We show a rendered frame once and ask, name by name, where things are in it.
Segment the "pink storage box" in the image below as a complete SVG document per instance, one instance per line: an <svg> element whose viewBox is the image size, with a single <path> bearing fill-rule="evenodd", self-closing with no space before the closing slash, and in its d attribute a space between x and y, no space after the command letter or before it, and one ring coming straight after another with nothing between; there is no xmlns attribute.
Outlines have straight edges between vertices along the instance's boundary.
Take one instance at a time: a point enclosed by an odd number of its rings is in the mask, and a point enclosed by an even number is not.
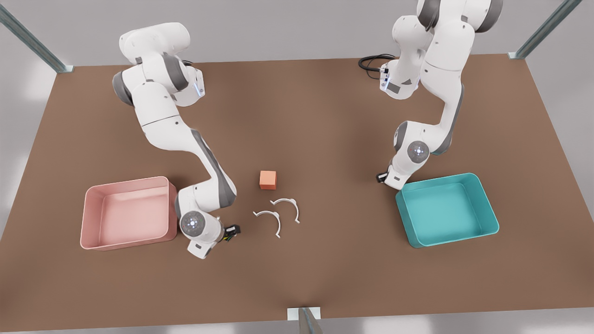
<svg viewBox="0 0 594 334"><path fill-rule="evenodd" d="M166 177L92 186L85 193L80 246L109 251L174 239L176 195Z"/></svg>

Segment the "blue storage box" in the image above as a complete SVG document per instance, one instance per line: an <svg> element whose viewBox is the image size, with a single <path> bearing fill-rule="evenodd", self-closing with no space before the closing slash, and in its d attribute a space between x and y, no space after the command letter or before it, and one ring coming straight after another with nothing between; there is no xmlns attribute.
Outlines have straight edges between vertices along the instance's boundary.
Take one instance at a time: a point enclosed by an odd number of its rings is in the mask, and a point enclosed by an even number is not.
<svg viewBox="0 0 594 334"><path fill-rule="evenodd" d="M473 173L407 183L395 202L408 243L416 249L499 231L481 180Z"/></svg>

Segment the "silver frame post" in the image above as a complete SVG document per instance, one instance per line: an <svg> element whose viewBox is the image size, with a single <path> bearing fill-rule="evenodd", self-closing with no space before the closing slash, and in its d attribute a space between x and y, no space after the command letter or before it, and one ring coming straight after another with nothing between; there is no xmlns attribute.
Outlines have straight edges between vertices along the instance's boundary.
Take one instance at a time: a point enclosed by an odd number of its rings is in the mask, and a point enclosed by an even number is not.
<svg viewBox="0 0 594 334"><path fill-rule="evenodd" d="M301 307L287 309L288 321L298 321L298 334L324 334L318 321L321 319L320 307Z"/></svg>
<svg viewBox="0 0 594 334"><path fill-rule="evenodd" d="M0 4L0 23L4 25L12 34L14 34L28 49L33 51L42 61L44 61L57 74L71 73L74 70L73 65L65 65L58 59L47 47L32 34L16 17L12 15Z"/></svg>
<svg viewBox="0 0 594 334"><path fill-rule="evenodd" d="M555 11L547 17L536 31L518 48L507 53L509 59L526 59L558 25L572 13L583 0L563 0Z"/></svg>

